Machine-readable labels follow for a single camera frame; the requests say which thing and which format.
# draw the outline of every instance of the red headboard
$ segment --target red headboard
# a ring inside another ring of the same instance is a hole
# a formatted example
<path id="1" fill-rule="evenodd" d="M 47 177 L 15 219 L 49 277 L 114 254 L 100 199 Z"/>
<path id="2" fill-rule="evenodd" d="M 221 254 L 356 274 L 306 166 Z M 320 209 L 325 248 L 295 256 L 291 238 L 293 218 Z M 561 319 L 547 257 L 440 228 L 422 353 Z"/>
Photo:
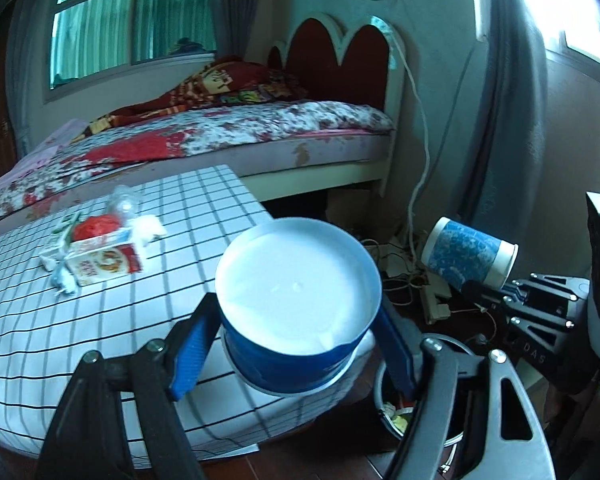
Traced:
<path id="1" fill-rule="evenodd" d="M 393 33 L 379 18 L 370 18 L 343 36 L 331 18 L 318 14 L 301 23 L 288 48 L 273 46 L 267 64 L 295 75 L 311 99 L 367 104 L 392 116 L 385 103 L 396 59 L 387 31 Z M 401 95 L 402 82 L 394 90 Z"/>

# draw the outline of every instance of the window frame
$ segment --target window frame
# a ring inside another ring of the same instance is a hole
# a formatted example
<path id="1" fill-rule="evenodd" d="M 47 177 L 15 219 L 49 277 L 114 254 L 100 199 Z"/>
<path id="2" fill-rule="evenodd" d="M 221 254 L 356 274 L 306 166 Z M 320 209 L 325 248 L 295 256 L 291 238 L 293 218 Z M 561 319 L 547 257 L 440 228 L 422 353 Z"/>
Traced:
<path id="1" fill-rule="evenodd" d="M 547 59 L 562 63 L 579 70 L 584 75 L 595 79 L 600 83 L 600 61 L 588 54 L 583 54 L 575 48 L 567 45 L 564 30 L 560 31 L 560 39 L 557 44 L 546 44 Z"/>
<path id="2" fill-rule="evenodd" d="M 133 37 L 135 31 L 135 15 L 136 15 L 136 0 L 130 0 L 131 12 L 129 12 L 129 19 L 126 24 L 128 62 L 99 72 L 89 74 L 85 77 L 81 77 L 76 81 L 71 81 L 57 88 L 50 87 L 50 70 L 51 70 L 51 45 L 53 41 L 52 32 L 54 26 L 54 19 L 58 12 L 62 12 L 69 7 L 84 3 L 88 0 L 65 0 L 64 2 L 58 3 L 58 0 L 52 0 L 50 3 L 48 20 L 46 20 L 46 27 L 44 30 L 45 37 L 48 38 L 45 62 L 43 63 L 43 102 L 44 104 L 55 101 L 67 95 L 79 92 L 90 86 L 98 83 L 108 81 L 120 77 L 122 75 L 131 75 L 133 73 L 142 72 L 147 69 L 155 69 L 161 66 L 173 66 L 178 64 L 191 64 L 200 63 L 207 64 L 212 62 L 216 58 L 216 54 L 205 53 L 205 54 L 181 54 L 179 56 L 163 56 L 153 59 L 143 59 L 134 61 L 133 60 Z"/>
<path id="3" fill-rule="evenodd" d="M 544 38 L 543 41 L 547 59 L 570 66 L 600 83 L 600 60 L 570 47 L 564 29 L 560 30 L 558 41 L 547 42 Z"/>

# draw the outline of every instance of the blue paper cup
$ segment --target blue paper cup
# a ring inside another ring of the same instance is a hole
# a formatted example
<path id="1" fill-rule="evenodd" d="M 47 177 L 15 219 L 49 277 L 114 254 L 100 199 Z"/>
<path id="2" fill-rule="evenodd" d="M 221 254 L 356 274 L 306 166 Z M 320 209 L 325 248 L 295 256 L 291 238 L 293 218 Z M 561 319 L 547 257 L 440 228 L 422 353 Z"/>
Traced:
<path id="1" fill-rule="evenodd" d="M 518 245 L 442 217 L 422 251 L 422 263 L 457 290 L 469 281 L 500 288 L 509 277 Z"/>

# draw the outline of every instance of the white electrical cable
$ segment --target white electrical cable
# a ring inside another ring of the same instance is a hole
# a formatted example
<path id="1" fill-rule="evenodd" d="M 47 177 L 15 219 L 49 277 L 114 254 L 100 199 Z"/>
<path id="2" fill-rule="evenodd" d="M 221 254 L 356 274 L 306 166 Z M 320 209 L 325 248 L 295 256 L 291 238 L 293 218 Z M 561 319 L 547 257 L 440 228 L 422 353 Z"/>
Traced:
<path id="1" fill-rule="evenodd" d="M 411 69 L 407 63 L 406 58 L 404 57 L 404 52 L 402 51 L 400 45 L 394 39 L 394 45 L 398 54 L 400 54 L 400 59 L 402 60 L 402 64 L 404 65 L 404 69 L 407 71 L 407 75 L 409 76 L 409 81 L 411 83 L 411 90 L 413 91 L 413 96 L 416 99 L 418 104 L 418 108 L 420 110 L 420 115 L 422 117 L 422 127 L 424 130 L 424 168 L 422 170 L 422 174 L 420 175 L 420 179 L 417 184 L 414 186 L 413 191 L 411 192 L 411 197 L 409 199 L 409 205 L 407 206 L 407 235 L 409 237 L 409 250 L 411 251 L 411 256 L 413 257 L 413 261 L 418 261 L 418 256 L 416 254 L 415 244 L 413 242 L 413 206 L 418 197 L 418 193 L 424 183 L 427 180 L 427 175 L 429 174 L 429 167 L 431 164 L 431 154 L 429 153 L 429 127 L 427 125 L 427 117 L 424 113 L 424 106 L 422 105 L 422 101 L 420 100 L 420 96 L 418 95 L 418 91 L 416 89 L 416 81 L 413 78 L 413 74 L 411 73 Z"/>

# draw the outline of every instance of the white grid tablecloth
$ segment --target white grid tablecloth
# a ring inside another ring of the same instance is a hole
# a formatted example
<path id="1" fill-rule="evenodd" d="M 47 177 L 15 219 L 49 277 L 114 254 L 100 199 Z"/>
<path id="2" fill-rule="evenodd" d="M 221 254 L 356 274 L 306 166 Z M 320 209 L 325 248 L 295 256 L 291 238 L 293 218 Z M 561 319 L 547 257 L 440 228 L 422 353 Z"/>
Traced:
<path id="1" fill-rule="evenodd" d="M 240 232 L 270 215 L 227 166 L 191 171 L 137 186 L 142 212 L 155 214 L 168 236 L 148 247 L 143 272 L 56 295 L 37 251 L 59 218 L 80 210 L 102 214 L 92 200 L 0 236 L 0 445 L 37 456 L 55 407 L 81 356 L 130 354 L 164 338 L 214 291 L 216 265 Z M 350 389 L 366 356 L 340 381 L 308 397 L 263 394 L 233 372 L 218 338 L 195 389 L 176 404 L 192 449 L 212 458 L 261 442 L 312 420 Z M 148 466 L 132 394 L 123 394 L 134 463 Z"/>

